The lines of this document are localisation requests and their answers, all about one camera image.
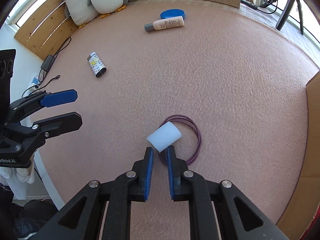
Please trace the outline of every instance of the white foam block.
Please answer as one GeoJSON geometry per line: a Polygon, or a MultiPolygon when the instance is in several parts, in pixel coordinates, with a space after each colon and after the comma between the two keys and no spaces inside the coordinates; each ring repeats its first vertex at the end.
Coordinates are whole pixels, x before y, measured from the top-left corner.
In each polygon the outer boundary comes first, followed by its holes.
{"type": "Polygon", "coordinates": [[[182,137],[182,134],[171,122],[166,122],[158,130],[147,137],[147,140],[158,150],[162,152],[169,145],[182,137]]]}

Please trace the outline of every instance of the power strip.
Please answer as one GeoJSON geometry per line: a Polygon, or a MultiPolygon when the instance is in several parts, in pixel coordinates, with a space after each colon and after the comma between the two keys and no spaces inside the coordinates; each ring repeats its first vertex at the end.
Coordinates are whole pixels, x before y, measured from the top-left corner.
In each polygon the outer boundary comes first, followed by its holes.
{"type": "Polygon", "coordinates": [[[39,85],[40,84],[40,81],[39,81],[39,76],[38,75],[35,75],[31,78],[30,80],[30,83],[29,83],[29,90],[28,92],[25,93],[24,96],[26,96],[27,94],[30,95],[33,91],[35,91],[37,88],[34,87],[35,85],[39,85]]]}

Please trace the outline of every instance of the gray bottle cap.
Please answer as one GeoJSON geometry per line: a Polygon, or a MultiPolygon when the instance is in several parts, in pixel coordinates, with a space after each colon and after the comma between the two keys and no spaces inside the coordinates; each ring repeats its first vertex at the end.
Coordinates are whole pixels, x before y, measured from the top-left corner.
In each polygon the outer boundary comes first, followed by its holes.
{"type": "Polygon", "coordinates": [[[145,24],[144,30],[145,30],[146,32],[153,31],[153,30],[154,30],[153,24],[152,24],[152,23],[145,24]]]}

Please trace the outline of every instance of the table surface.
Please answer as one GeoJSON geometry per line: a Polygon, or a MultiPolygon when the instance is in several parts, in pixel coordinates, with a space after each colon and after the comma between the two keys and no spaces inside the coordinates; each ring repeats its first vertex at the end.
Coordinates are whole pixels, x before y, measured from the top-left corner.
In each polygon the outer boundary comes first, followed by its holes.
{"type": "MultiPolygon", "coordinates": [[[[75,89],[78,99],[31,118],[72,111],[83,118],[79,131],[40,148],[66,202],[90,180],[113,180],[130,170],[150,146],[146,137],[166,117],[187,115],[203,135],[199,157],[189,168],[208,180],[231,180],[276,223],[302,167],[305,84],[317,70],[279,32],[218,4],[140,1],[73,34],[47,80],[61,77],[47,91],[75,89]],[[143,30],[170,8],[185,11],[184,27],[143,30]],[[93,51],[108,68],[100,78],[87,62],[93,51]]],[[[196,137],[177,127],[182,138],[174,146],[186,159],[196,137]]],[[[131,239],[188,238],[188,204],[170,200],[167,168],[155,156],[149,201],[132,204],[131,239]]]]}

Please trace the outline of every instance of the lotion bottle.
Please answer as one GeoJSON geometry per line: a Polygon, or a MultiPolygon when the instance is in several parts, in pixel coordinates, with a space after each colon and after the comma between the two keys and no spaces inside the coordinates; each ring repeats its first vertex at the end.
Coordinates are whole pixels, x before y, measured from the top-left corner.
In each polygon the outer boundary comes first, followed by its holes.
{"type": "Polygon", "coordinates": [[[164,30],[164,29],[169,29],[169,28],[179,27],[179,26],[184,26],[182,16],[157,20],[154,23],[146,24],[144,26],[144,29],[146,32],[149,32],[153,30],[159,31],[159,30],[164,30]]]}

